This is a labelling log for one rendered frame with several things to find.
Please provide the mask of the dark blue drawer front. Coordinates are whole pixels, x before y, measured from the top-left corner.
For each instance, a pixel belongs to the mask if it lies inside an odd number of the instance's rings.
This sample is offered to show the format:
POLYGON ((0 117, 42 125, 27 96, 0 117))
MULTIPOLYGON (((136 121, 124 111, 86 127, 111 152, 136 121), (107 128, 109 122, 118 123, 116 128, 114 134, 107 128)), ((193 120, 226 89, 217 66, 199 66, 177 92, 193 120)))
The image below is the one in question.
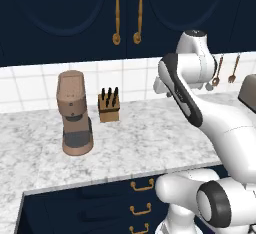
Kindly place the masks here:
POLYGON ((155 234, 155 230, 152 227, 149 229, 143 228, 130 231, 127 226, 121 225, 109 225, 104 227, 96 227, 93 229, 83 229, 75 225, 71 226, 51 226, 50 224, 32 224, 22 222, 17 234, 155 234))
POLYGON ((94 184, 90 186, 83 186, 79 188, 64 189, 60 191, 44 192, 33 195, 26 195, 25 199, 53 199, 53 200, 94 200, 94 199, 110 199, 127 197, 132 198, 146 198, 155 196, 155 184, 158 175, 146 176, 141 178, 132 178, 122 181, 108 182, 102 184, 94 184), (144 192, 135 192, 130 187, 130 182, 135 179, 153 178, 154 188, 144 192))
POLYGON ((168 205, 157 198, 127 197, 94 199, 94 200, 53 200, 29 199, 24 202, 23 212, 31 223, 68 222, 79 223, 109 223, 115 220, 129 220, 136 217, 150 219, 159 223, 168 211, 168 205), (145 205, 150 202, 152 211, 149 214, 134 216, 131 205, 145 205))

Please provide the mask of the brown toaster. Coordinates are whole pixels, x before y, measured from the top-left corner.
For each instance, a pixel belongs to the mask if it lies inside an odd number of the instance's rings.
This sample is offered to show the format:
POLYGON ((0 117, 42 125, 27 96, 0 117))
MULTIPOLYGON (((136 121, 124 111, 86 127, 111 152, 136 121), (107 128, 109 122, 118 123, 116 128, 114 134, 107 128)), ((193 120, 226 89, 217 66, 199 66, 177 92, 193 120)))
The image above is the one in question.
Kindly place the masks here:
POLYGON ((256 114, 256 74, 250 74, 245 77, 238 99, 256 114))

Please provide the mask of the dark blue cupboard door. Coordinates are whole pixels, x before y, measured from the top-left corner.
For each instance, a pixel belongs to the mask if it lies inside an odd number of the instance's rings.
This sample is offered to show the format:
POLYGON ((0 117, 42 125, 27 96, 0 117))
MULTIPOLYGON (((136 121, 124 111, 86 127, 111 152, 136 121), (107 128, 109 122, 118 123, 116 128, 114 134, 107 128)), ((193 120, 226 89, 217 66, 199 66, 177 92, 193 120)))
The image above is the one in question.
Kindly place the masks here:
POLYGON ((0 0, 0 67, 123 59, 126 0, 0 0))
POLYGON ((143 0, 141 42, 135 44, 138 1, 126 3, 129 58, 160 57, 173 52, 185 30, 204 31, 214 54, 229 51, 240 0, 143 0))

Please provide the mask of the brown coffee machine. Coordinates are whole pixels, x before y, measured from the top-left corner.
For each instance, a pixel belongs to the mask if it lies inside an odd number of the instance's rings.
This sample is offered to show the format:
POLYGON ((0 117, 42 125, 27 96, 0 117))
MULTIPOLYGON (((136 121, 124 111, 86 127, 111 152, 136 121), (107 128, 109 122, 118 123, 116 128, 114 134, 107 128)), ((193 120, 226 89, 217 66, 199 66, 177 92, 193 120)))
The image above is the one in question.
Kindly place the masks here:
POLYGON ((70 156, 88 153, 93 148, 93 134, 83 73, 77 70, 60 73, 56 99, 63 121, 63 151, 70 156))

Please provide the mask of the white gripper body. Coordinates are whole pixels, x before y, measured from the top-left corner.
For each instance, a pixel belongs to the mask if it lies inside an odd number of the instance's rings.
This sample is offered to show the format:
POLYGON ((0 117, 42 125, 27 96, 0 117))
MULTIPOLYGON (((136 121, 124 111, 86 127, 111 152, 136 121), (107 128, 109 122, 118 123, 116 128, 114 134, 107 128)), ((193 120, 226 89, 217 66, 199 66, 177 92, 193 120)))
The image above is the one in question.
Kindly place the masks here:
POLYGON ((171 82, 164 83, 159 76, 155 78, 153 89, 156 94, 165 94, 166 96, 172 96, 172 88, 173 84, 171 82))

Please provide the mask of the copper hanging spoon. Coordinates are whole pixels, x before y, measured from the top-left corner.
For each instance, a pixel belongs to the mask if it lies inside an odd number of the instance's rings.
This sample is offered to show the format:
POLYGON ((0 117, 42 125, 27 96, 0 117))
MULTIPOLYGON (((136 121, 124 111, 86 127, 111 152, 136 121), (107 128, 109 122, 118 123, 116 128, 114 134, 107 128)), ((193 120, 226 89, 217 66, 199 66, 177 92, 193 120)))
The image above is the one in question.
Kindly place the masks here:
POLYGON ((221 67, 222 67, 223 59, 224 59, 224 54, 222 54, 221 57, 220 57, 220 61, 219 61, 219 64, 218 64, 218 69, 217 69, 217 74, 212 80, 212 86, 213 87, 216 87, 219 84, 219 81, 220 81, 219 74, 220 74, 220 70, 221 70, 221 67))

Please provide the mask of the wooden knife block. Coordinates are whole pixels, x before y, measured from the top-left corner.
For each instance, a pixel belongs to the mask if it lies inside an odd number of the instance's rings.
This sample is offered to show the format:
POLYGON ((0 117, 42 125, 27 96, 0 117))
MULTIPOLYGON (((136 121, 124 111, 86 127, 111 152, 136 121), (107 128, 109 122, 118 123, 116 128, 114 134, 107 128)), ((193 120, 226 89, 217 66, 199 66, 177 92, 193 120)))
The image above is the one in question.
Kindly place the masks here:
POLYGON ((98 95, 98 111, 101 122, 113 122, 119 120, 119 89, 102 89, 98 95))

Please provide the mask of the copper hanging fork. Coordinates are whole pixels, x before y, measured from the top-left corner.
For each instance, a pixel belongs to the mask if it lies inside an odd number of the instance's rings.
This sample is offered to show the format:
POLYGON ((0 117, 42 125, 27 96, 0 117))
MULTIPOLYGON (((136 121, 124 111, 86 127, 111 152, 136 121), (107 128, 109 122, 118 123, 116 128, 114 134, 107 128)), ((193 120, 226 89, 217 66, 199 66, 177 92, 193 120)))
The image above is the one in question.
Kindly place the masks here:
POLYGON ((240 56, 241 56, 241 53, 238 53, 238 55, 237 55, 237 57, 236 57, 235 65, 234 65, 234 68, 233 68, 233 72, 232 72, 232 74, 228 77, 228 83, 234 83, 234 81, 235 81, 235 79, 236 79, 235 73, 236 73, 236 70, 237 70, 238 63, 239 63, 239 61, 240 61, 240 56))

